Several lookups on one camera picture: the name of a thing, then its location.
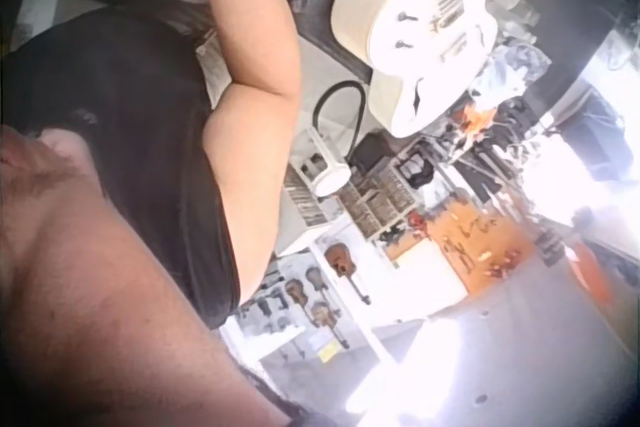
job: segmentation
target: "wire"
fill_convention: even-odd
[[[367,104],[367,94],[364,91],[364,87],[357,80],[343,80],[342,82],[338,82],[335,85],[332,85],[327,89],[327,91],[320,96],[318,102],[316,102],[316,106],[313,108],[313,114],[311,117],[311,125],[313,128],[320,132],[318,128],[318,120],[320,119],[320,112],[326,104],[327,100],[335,94],[336,92],[342,89],[353,88],[358,91],[360,94],[360,105],[358,106],[358,117],[356,120],[356,125],[353,129],[353,139],[351,140],[351,145],[349,146],[349,150],[347,151],[347,155],[345,155],[345,159],[350,160],[353,151],[356,148],[356,142],[358,141],[358,135],[360,134],[360,128],[362,127],[362,119],[364,118],[364,109]]]

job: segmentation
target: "guitar body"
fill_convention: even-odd
[[[471,84],[493,48],[486,0],[335,0],[338,42],[373,70],[369,109],[395,137],[435,120]]]

